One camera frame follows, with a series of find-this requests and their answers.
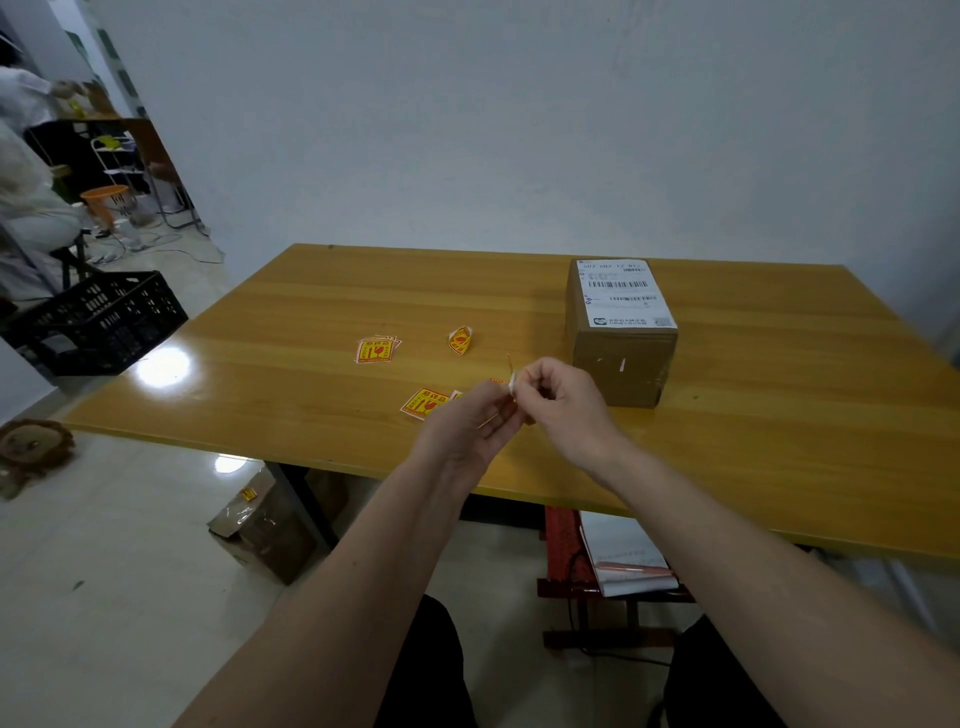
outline red and yellow label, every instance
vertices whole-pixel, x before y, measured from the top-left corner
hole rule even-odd
[[[473,338],[473,329],[470,327],[460,327],[446,337],[450,348],[458,354],[467,353],[470,348],[470,339]]]
[[[400,412],[416,417],[418,420],[425,420],[427,415],[449,399],[447,395],[424,387],[400,407]]]
[[[396,339],[364,339],[357,347],[357,364],[390,361],[396,348]]]

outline hand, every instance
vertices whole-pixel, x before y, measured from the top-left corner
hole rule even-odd
[[[617,429],[603,395],[582,369],[557,359],[538,359],[516,377],[516,402],[540,423],[560,454],[588,473],[618,445],[629,442]]]
[[[466,499],[523,418],[505,384],[485,381],[426,418],[410,458]]]

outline black plastic crate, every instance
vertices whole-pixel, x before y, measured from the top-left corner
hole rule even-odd
[[[6,338],[55,376],[115,375],[186,320],[160,272],[98,273],[10,321]]]

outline stuffed lion toy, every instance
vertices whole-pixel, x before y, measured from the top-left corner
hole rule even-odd
[[[52,420],[13,420],[0,427],[4,497],[15,497],[30,480],[65,463],[73,447],[70,430]]]

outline cardboard box under table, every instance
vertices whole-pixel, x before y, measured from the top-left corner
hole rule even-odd
[[[347,503],[341,473],[312,470],[307,484],[331,520]],[[270,473],[257,473],[207,524],[210,536],[234,559],[292,584],[317,548],[317,539],[300,519]]]
[[[677,348],[677,324],[644,260],[571,260],[570,362],[612,407],[656,407]]]

